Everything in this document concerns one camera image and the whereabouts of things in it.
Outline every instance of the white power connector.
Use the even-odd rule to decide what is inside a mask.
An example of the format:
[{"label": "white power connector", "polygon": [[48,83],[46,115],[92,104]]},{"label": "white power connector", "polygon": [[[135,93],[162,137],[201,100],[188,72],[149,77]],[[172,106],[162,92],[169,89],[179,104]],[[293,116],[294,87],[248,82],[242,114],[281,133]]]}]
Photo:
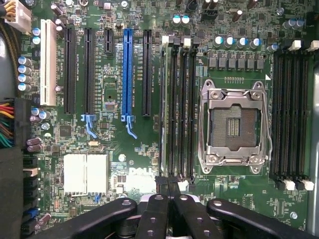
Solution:
[{"label": "white power connector", "polygon": [[14,27],[22,33],[31,33],[32,14],[19,0],[10,0],[15,2],[15,20],[5,19],[5,23]]}]

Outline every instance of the chipset heatsink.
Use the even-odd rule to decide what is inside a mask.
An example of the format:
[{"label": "chipset heatsink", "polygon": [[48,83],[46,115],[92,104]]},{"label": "chipset heatsink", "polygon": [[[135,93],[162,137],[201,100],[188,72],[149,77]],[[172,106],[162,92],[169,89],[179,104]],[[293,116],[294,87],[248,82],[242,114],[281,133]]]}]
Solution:
[{"label": "chipset heatsink", "polygon": [[108,191],[108,156],[67,154],[64,156],[64,193],[85,196]]},{"label": "chipset heatsink", "polygon": [[249,166],[258,174],[270,160],[267,95],[252,89],[218,89],[206,80],[200,98],[198,157],[203,173],[215,166]]}]

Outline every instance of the blue pcie slot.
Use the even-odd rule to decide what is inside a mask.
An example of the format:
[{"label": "blue pcie slot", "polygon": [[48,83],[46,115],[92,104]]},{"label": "blue pcie slot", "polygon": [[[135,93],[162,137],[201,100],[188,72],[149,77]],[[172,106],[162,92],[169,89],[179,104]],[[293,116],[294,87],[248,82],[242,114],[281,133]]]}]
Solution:
[{"label": "blue pcie slot", "polygon": [[133,30],[124,29],[123,37],[123,93],[121,121],[126,122],[128,134],[134,139],[138,137],[132,132],[134,116],[132,115],[132,71],[133,71]]}]

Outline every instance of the motherboard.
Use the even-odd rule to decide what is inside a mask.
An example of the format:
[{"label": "motherboard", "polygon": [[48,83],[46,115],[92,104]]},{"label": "motherboard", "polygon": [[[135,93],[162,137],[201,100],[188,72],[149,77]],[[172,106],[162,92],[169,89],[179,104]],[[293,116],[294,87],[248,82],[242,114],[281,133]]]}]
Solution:
[{"label": "motherboard", "polygon": [[159,176],[304,231],[315,4],[25,0],[36,232],[155,194]]}]

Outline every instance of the green circuit board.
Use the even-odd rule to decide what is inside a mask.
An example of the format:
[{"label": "green circuit board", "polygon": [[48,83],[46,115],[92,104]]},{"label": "green circuit board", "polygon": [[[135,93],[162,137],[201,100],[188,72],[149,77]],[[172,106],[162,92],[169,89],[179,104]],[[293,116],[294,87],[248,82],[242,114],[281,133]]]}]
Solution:
[{"label": "green circuit board", "polygon": [[[160,104],[161,86],[164,81],[164,70],[168,76],[170,68],[165,69],[166,55],[162,45],[162,36],[174,35],[178,37],[190,36],[200,40],[196,56],[195,67],[195,143],[198,140],[198,99],[200,89],[205,80],[213,79],[217,88],[251,89],[255,82],[264,84],[268,97],[268,117],[271,125],[271,107],[274,79],[274,57],[266,48],[284,38],[311,39],[305,28],[299,30],[284,29],[282,24],[291,17],[304,18],[306,12],[313,9],[314,0],[260,0],[258,4],[248,10],[246,1],[221,0],[218,4],[218,17],[215,21],[201,21],[201,3],[196,11],[185,13],[186,3],[179,7],[175,1],[128,1],[129,7],[123,9],[120,0],[102,1],[110,3],[110,9],[99,7],[100,1],[89,1],[87,6],[81,6],[81,1],[67,6],[65,1],[58,1],[63,10],[66,25],[73,25],[76,30],[76,82],[75,82],[75,114],[67,115],[64,109],[64,93],[56,95],[56,106],[41,106],[51,112],[52,117],[43,121],[50,124],[49,130],[42,130],[40,123],[32,125],[32,136],[40,137],[44,149],[41,153],[26,154],[25,157],[37,157],[39,165],[39,217],[50,213],[52,219],[41,230],[62,223],[74,216],[80,215],[108,203],[116,198],[128,196],[139,200],[144,194],[156,193],[155,176],[166,175],[166,159],[160,161]],[[32,27],[40,27],[41,19],[54,19],[50,9],[53,2],[39,0],[32,8]],[[285,14],[278,16],[277,9],[284,8]],[[238,22],[232,22],[231,9],[243,9],[244,14]],[[187,25],[173,26],[171,21],[174,15],[188,15],[190,22]],[[104,28],[114,31],[114,56],[104,54]],[[84,32],[85,28],[95,30],[94,45],[94,122],[93,131],[97,135],[93,139],[87,132],[85,122],[81,121],[84,99]],[[126,123],[121,121],[122,107],[122,71],[123,71],[123,29],[134,30],[133,56],[133,90],[132,115],[134,139],[127,132]],[[152,30],[152,80],[151,80],[151,115],[142,116],[142,86],[143,86],[143,30]],[[214,38],[219,35],[223,38],[231,35],[235,39],[246,37],[249,40],[261,39],[262,44],[257,49],[226,48],[223,45],[218,49],[213,45]],[[31,84],[40,88],[40,59],[35,57],[38,46],[32,43],[32,37],[22,38],[22,55],[33,59],[33,77]],[[65,74],[65,42],[57,38],[57,79],[56,85],[64,86]],[[170,65],[170,51],[167,65]],[[210,67],[211,58],[251,59],[261,60],[263,66],[255,70],[217,70]],[[312,73],[313,59],[309,60],[309,97],[308,104],[312,103]],[[25,93],[23,97],[36,102],[39,92]],[[307,139],[310,142],[311,114],[307,118]],[[306,146],[306,158],[309,158],[309,149]],[[64,157],[68,154],[104,155],[108,161],[107,193],[97,202],[96,195],[69,196],[64,190]],[[269,162],[262,167],[258,174],[251,174],[248,167],[226,166],[215,167],[211,173],[204,174],[197,160],[197,151],[194,152],[195,187],[188,190],[187,183],[181,183],[181,190],[194,194],[205,204],[213,198],[223,198],[237,203],[258,213],[289,224],[300,230],[306,229],[308,192],[304,190],[278,190],[273,180],[269,178]],[[308,171],[309,160],[305,163],[305,172]],[[292,219],[291,212],[296,212],[298,218]]]}]

